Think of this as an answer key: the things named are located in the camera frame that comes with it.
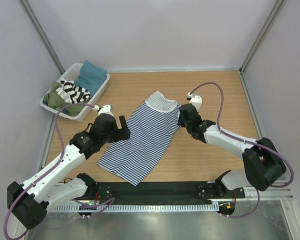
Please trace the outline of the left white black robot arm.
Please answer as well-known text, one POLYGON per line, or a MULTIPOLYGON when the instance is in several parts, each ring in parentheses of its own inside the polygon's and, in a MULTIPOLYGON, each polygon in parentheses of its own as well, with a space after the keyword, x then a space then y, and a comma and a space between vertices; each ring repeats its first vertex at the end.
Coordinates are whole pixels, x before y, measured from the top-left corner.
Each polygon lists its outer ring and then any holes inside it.
POLYGON ((99 114, 90 128, 76 133, 45 168, 23 183, 14 181, 7 187, 7 207, 27 230, 38 226, 57 205, 79 197, 91 200, 95 196, 93 179, 87 175, 74 178, 61 189, 56 184, 105 144, 129 139, 126 118, 121 115, 119 121, 121 127, 111 114, 99 114))

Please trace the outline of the blue white striped tank top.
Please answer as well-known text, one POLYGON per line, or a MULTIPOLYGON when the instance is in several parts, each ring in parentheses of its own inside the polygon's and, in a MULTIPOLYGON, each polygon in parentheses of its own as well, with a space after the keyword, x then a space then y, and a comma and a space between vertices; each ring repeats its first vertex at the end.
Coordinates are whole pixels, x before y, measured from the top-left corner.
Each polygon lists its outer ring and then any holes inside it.
POLYGON ((178 130, 180 104, 156 91, 128 119, 130 137, 110 145, 102 169, 137 186, 158 164, 178 130))

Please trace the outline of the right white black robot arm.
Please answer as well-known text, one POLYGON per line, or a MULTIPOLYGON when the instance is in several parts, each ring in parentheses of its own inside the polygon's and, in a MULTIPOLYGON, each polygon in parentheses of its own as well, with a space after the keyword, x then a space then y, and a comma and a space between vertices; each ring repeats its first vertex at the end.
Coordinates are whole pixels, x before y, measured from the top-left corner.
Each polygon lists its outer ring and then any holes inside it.
POLYGON ((228 170, 215 180, 215 192, 221 198, 227 198, 235 189, 244 187, 265 191, 287 171, 270 139, 243 138, 219 128, 215 122, 201 119, 191 103, 179 108, 178 124, 186 128, 195 140, 218 146, 242 160, 243 169, 228 170))

